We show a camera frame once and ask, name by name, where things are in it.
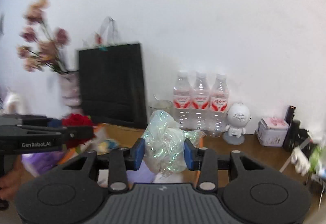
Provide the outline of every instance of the human hand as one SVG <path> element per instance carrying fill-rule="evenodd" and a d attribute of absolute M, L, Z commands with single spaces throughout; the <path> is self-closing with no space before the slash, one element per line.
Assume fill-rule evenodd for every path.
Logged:
<path fill-rule="evenodd" d="M 0 178 L 0 198 L 2 200 L 12 200 L 22 184 L 22 157 L 18 156 L 15 160 L 13 169 Z"/>

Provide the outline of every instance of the white astronaut figurine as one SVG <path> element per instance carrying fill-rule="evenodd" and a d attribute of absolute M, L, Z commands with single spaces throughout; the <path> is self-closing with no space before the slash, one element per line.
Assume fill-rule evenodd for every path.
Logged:
<path fill-rule="evenodd" d="M 225 127 L 223 139 L 232 145 L 239 145 L 244 142 L 246 133 L 245 126 L 251 119 L 250 111 L 242 103 L 234 103 L 227 113 L 229 125 Z"/>

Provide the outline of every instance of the black bag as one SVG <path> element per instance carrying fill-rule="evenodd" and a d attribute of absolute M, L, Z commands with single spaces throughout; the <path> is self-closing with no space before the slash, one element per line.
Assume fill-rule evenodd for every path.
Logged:
<path fill-rule="evenodd" d="M 79 51 L 81 107 L 94 122 L 146 128 L 141 45 Z"/>

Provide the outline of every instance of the plastic water bottle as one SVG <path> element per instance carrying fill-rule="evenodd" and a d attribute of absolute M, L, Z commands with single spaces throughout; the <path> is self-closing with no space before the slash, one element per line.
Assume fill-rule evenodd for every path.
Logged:
<path fill-rule="evenodd" d="M 189 109 L 191 103 L 191 86 L 188 74 L 179 71 L 178 79 L 173 88 L 173 118 L 180 124 L 180 128 L 190 128 Z"/>
<path fill-rule="evenodd" d="M 209 109 L 209 86 L 206 74 L 196 72 L 196 81 L 191 100 L 193 129 L 207 130 L 207 112 Z"/>
<path fill-rule="evenodd" d="M 225 117 L 228 107 L 229 90 L 226 84 L 226 76 L 217 74 L 216 82 L 211 89 L 210 102 L 210 131 L 213 137 L 219 137 L 225 127 Z"/>

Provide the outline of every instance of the white vase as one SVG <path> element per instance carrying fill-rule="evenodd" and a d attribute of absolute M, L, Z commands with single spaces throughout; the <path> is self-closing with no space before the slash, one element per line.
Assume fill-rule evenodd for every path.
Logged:
<path fill-rule="evenodd" d="M 78 71 L 60 74 L 59 84 L 64 104 L 70 107 L 71 113 L 82 114 Z"/>

